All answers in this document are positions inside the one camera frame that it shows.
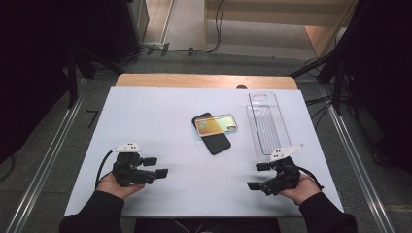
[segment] white table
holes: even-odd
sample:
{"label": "white table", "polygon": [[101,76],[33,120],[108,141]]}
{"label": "white table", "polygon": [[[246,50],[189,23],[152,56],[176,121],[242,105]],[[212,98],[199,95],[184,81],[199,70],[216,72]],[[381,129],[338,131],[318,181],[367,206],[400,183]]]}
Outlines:
{"label": "white table", "polygon": [[[274,171],[258,172],[247,119],[248,93],[258,90],[214,88],[113,87],[97,124],[65,215],[76,214],[94,190],[98,167],[112,148],[136,141],[143,157],[157,157],[155,167],[168,168],[126,200],[124,216],[300,216],[293,201],[251,191],[246,182],[263,182]],[[299,90],[270,90],[277,95],[293,144],[306,145],[292,156],[296,165],[313,172],[326,196],[343,211],[325,157]],[[238,124],[227,135],[232,146],[217,155],[207,151],[191,124],[195,116],[233,114]],[[112,169],[109,157],[102,174]]]}

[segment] smartphone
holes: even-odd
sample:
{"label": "smartphone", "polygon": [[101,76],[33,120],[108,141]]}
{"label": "smartphone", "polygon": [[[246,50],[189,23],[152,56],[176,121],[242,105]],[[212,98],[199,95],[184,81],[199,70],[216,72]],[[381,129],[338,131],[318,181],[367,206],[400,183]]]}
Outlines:
{"label": "smartphone", "polygon": [[[203,115],[196,116],[191,120],[191,123],[196,128],[195,121],[197,118],[211,117],[211,116],[212,115],[210,113],[205,113]],[[231,146],[231,143],[226,138],[226,135],[224,135],[224,133],[214,134],[210,136],[203,136],[201,137],[201,139],[205,143],[209,152],[212,153],[213,155],[218,154],[219,152],[222,152],[223,150],[229,149]]]}

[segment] black cable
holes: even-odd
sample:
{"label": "black cable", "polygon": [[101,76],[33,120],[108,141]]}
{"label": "black cable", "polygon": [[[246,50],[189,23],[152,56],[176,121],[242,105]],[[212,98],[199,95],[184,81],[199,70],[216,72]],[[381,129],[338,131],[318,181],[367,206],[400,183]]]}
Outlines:
{"label": "black cable", "polygon": [[7,177],[9,177],[9,175],[15,169],[15,158],[13,156],[10,157],[10,161],[11,161],[11,165],[10,165],[9,171],[7,171],[7,173],[3,175],[3,177],[0,178],[0,183],[4,181]]}
{"label": "black cable", "polygon": [[[318,61],[318,58],[314,57],[314,58],[310,58],[310,59],[306,60],[305,63],[303,64],[303,67],[305,67],[306,64],[307,64],[309,61],[311,61],[311,60],[316,60],[316,61]],[[317,77],[318,77],[318,75],[312,75],[311,73],[309,73],[309,71],[306,72],[306,74],[310,75],[310,76],[313,77],[313,78],[317,78]]]}
{"label": "black cable", "polygon": [[318,129],[319,122],[321,121],[322,117],[324,116],[324,114],[326,113],[327,109],[328,109],[331,105],[332,105],[332,103],[327,103],[327,104],[326,104],[325,109],[324,109],[324,112],[321,114],[321,116],[320,116],[319,119],[318,119],[318,122],[317,122],[316,125],[315,125],[315,131]]}
{"label": "black cable", "polygon": [[214,52],[221,45],[223,11],[224,11],[224,0],[221,0],[221,3],[219,4],[218,9],[216,10],[216,15],[215,15],[216,30],[218,32],[218,41],[216,42],[215,47],[211,50],[206,50],[206,51],[205,50],[170,50],[170,49],[165,50],[165,49],[158,49],[158,48],[148,48],[148,47],[145,47],[145,48],[147,48],[148,50],[158,50],[158,51],[181,51],[181,52],[201,52],[201,53]]}
{"label": "black cable", "polygon": [[322,110],[324,110],[327,106],[327,104],[325,104],[323,107],[321,107],[318,111],[316,111],[313,115],[310,116],[311,119],[313,119],[318,113],[320,113]]}
{"label": "black cable", "polygon": [[[219,9],[221,8],[221,6],[222,6],[221,19],[220,19],[220,23],[218,27],[218,14],[219,14]],[[221,45],[223,11],[224,11],[224,0],[221,0],[221,3],[219,4],[218,10],[216,11],[216,16],[215,16],[216,31],[218,32],[218,41],[216,42],[216,45],[212,50],[208,50],[206,52],[214,52]]]}
{"label": "black cable", "polygon": [[103,166],[104,166],[104,164],[106,163],[107,158],[110,156],[110,154],[112,154],[112,152],[113,152],[113,151],[110,150],[110,151],[104,156],[103,161],[102,161],[102,163],[100,164],[99,171],[97,172],[96,183],[95,183],[95,187],[94,187],[94,188],[96,188],[96,187],[99,185],[99,183],[100,183],[100,174],[101,174],[101,172],[102,172]]}
{"label": "black cable", "polygon": [[314,182],[315,184],[318,186],[318,188],[320,190],[324,189],[324,187],[318,182],[318,179],[316,179],[315,175],[313,175],[313,173],[309,172],[308,170],[302,168],[302,167],[298,167],[296,166],[297,169],[299,169],[300,171],[304,172],[306,175],[308,175]]}

